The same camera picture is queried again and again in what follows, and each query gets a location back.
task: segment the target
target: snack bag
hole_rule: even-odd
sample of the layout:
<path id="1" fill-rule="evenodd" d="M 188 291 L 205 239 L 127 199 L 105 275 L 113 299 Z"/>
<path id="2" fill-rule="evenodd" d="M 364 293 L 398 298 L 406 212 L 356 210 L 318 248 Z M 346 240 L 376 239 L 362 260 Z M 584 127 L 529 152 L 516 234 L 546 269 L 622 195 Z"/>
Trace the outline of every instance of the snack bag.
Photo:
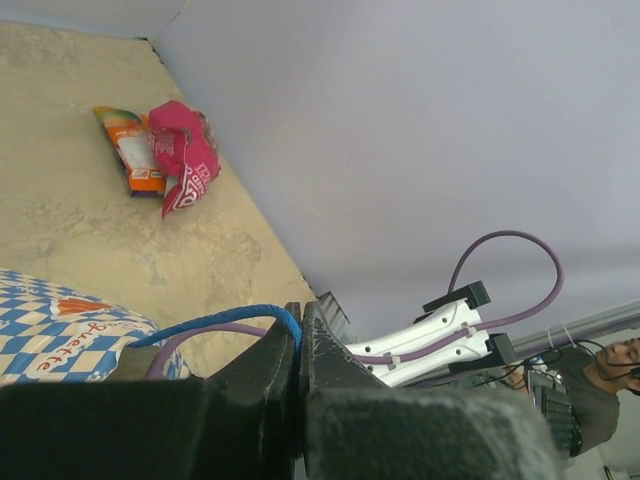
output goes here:
<path id="1" fill-rule="evenodd" d="M 168 175 L 162 218 L 190 207 L 220 173 L 211 126 L 204 115 L 175 100 L 149 112 L 149 143 Z"/>
<path id="2" fill-rule="evenodd" d="M 163 196 L 166 176 L 158 168 L 147 137 L 148 118 L 128 110 L 93 109 L 116 149 L 132 196 Z"/>
<path id="3" fill-rule="evenodd" d="M 0 387 L 105 380 L 128 344 L 159 330 L 126 308 L 2 268 L 0 300 Z M 167 363 L 167 378 L 189 376 L 177 351 Z"/>

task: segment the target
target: dark t-shirt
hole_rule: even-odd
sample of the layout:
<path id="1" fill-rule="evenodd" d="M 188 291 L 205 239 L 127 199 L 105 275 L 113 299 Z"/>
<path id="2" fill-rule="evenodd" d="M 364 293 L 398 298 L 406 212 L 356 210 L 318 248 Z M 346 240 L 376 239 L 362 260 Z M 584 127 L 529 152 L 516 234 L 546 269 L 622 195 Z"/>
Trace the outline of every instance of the dark t-shirt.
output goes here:
<path id="1" fill-rule="evenodd" d="M 582 348 L 563 349 L 560 361 L 549 368 L 558 370 L 567 387 L 576 418 L 582 430 L 580 453 L 609 440 L 618 426 L 620 401 L 616 395 L 596 387 L 584 374 L 584 367 L 593 362 L 593 356 Z M 557 353 L 545 355 L 546 361 L 558 358 Z"/>

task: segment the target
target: blue and white checkered bag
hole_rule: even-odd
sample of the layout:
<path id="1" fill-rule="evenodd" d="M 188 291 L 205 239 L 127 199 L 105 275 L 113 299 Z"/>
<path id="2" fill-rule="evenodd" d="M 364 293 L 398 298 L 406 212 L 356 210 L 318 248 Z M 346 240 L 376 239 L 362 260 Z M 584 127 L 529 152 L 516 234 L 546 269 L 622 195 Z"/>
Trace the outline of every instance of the blue and white checkered bag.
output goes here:
<path id="1" fill-rule="evenodd" d="M 158 330 L 126 308 L 0 269 L 0 386 L 104 380 L 126 345 Z M 188 375 L 184 359 L 174 352 L 167 378 Z"/>

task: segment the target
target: pink snack bag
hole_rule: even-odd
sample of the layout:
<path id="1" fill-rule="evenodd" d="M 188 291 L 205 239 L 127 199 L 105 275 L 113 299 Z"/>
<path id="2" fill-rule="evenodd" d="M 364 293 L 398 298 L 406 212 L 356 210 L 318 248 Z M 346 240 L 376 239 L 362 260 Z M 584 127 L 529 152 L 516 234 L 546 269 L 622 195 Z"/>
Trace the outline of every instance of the pink snack bag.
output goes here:
<path id="1" fill-rule="evenodd" d="M 149 112 L 149 142 L 158 168 L 168 176 L 162 218 L 195 204 L 220 173 L 209 122 L 180 102 Z"/>

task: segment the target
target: checkered pattern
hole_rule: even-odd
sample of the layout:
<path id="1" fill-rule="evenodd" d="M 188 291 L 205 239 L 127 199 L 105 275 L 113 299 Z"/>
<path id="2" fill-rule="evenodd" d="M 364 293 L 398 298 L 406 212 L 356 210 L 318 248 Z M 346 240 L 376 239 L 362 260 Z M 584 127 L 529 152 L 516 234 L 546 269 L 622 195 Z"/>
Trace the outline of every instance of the checkered pattern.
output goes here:
<path id="1" fill-rule="evenodd" d="M 58 311 L 65 301 L 82 302 L 85 311 Z M 103 380 L 127 344 L 157 330 L 154 322 L 99 298 L 0 269 L 0 385 Z M 175 352 L 166 377 L 188 374 Z"/>

